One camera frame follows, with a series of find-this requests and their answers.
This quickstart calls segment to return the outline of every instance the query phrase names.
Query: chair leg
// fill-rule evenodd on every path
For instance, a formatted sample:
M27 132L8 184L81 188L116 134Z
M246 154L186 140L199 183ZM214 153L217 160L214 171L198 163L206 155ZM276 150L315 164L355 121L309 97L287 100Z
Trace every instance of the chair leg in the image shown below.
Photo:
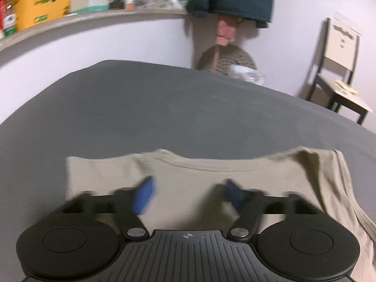
M329 109L329 110L332 110L333 106L334 106L334 103L335 103L335 99L334 99L334 97L331 97L330 100L329 100L328 105L326 106L326 108Z
M334 112L338 113L341 109L341 106L342 106L341 104L337 104L336 108L334 109Z
M315 89L316 89L316 81L313 81L312 86L311 86L311 88L309 90L309 93L307 94L306 101L310 101L311 100L313 92L315 91Z
M367 112L364 112L363 114L360 115L360 117L359 117L359 119L358 119L358 121L357 121L357 123L358 123L359 125L362 125L362 124L363 124L363 121L364 121L366 115L367 115Z

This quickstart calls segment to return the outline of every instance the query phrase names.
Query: gray bed sheet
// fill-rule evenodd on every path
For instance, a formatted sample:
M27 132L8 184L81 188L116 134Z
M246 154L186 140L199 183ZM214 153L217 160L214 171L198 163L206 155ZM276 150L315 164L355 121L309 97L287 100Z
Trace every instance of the gray bed sheet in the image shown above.
M376 220L376 139L310 102L192 69L104 61L71 73L0 125L1 281L20 281L20 233L64 201L65 158L163 148L250 159L296 146L339 149L355 196Z

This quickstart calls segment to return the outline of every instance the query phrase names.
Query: metal screw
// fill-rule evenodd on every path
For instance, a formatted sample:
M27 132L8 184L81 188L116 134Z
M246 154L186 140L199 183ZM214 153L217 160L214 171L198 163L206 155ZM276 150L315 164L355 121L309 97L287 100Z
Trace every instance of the metal screw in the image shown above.
M238 238L243 238L249 234L248 230L244 228L234 228L230 233Z
M139 238L140 236L145 235L146 231L142 228L131 228L127 233L129 236Z

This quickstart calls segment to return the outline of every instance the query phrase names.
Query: black circular pad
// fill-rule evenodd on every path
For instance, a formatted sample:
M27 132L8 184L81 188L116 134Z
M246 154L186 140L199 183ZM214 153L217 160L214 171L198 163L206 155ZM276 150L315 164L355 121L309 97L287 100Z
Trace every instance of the black circular pad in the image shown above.
M110 226L84 214L54 214L26 229L16 252L29 275L50 280L83 278L109 264L119 249Z
M320 255L333 247L330 235L318 230L300 230L290 236L290 244L296 250L309 255Z
M295 281L332 281L349 274L360 253L355 236L325 215L295 215L258 235L269 267Z
M71 252L86 242L86 235L79 229L61 228L47 233L42 245L53 252Z

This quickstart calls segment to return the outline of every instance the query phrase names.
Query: wall shelf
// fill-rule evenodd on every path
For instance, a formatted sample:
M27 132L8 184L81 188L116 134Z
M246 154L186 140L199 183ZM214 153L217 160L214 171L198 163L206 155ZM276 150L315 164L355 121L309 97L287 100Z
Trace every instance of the wall shelf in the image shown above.
M164 10L164 9L141 9L141 10L104 10L101 12L91 12L79 15L71 15L64 18L59 18L57 20L52 20L46 23L38 24L34 27L27 28L23 31L17 32L14 35L6 37L0 40L0 51L5 50L6 48L11 47L14 44L17 44L25 39L28 39L32 36L42 34L46 31L53 30L55 28L63 27L66 25L84 22L89 20L101 19L101 18L110 18L110 17L119 17L119 16L130 16L130 15L143 15L143 14L157 14L157 15L187 15L186 11L183 10Z

